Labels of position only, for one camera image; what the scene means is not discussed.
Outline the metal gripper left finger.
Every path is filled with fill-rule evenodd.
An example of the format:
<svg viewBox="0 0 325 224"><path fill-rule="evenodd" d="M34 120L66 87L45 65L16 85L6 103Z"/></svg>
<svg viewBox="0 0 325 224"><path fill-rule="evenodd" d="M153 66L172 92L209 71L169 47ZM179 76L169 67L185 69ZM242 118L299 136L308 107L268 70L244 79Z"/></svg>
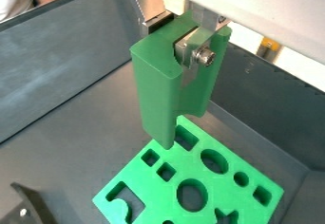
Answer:
<svg viewBox="0 0 325 224"><path fill-rule="evenodd" d="M173 18L164 8L163 0L131 0L137 15L140 37L163 27Z"/></svg>

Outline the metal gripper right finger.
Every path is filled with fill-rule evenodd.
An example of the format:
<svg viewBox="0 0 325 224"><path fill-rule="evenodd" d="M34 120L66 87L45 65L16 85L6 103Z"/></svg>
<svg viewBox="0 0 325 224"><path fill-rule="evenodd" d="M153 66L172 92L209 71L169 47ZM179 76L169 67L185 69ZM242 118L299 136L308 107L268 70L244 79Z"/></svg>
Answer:
<svg viewBox="0 0 325 224"><path fill-rule="evenodd" d="M227 17L192 2L187 8L196 26L173 43L175 59L183 69L181 86L187 86L195 79L200 67L212 64L212 35L230 23Z"/></svg>

